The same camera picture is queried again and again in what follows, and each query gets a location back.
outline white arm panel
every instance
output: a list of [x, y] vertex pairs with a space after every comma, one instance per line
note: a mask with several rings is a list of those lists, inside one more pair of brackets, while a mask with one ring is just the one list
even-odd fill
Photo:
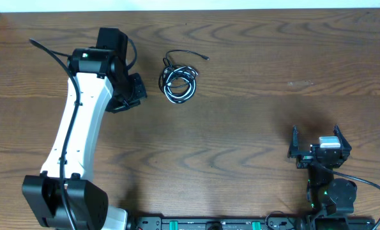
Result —
[[[100, 124], [113, 87], [107, 77], [98, 78], [95, 73], [77, 73], [75, 80], [79, 85], [80, 102], [66, 154], [65, 178], [72, 173], [79, 173], [80, 178], [93, 182], [93, 157], [99, 134]], [[75, 89], [68, 80], [68, 99], [63, 112], [54, 147], [48, 159], [42, 165], [41, 173], [48, 172], [48, 177], [59, 177], [59, 158], [63, 142], [75, 107]]]

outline wooden table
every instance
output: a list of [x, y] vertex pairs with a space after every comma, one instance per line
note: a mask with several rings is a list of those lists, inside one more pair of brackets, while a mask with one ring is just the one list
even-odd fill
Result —
[[[380, 10], [4, 13], [0, 20], [0, 228], [38, 229], [21, 193], [56, 137], [67, 76], [41, 50], [95, 45], [99, 27], [132, 38], [148, 91], [105, 114], [94, 183], [109, 202], [165, 216], [302, 213], [306, 170], [287, 158], [340, 128], [353, 150], [339, 169], [380, 184]], [[174, 105], [157, 86], [162, 57], [195, 66], [197, 92]], [[132, 59], [129, 50], [128, 58]], [[380, 216], [380, 191], [358, 184], [355, 215]]]

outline white backdrop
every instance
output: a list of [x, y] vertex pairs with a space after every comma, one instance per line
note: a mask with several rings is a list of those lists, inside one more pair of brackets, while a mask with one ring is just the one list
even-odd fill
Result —
[[380, 0], [0, 0], [0, 13], [294, 8], [380, 8]]

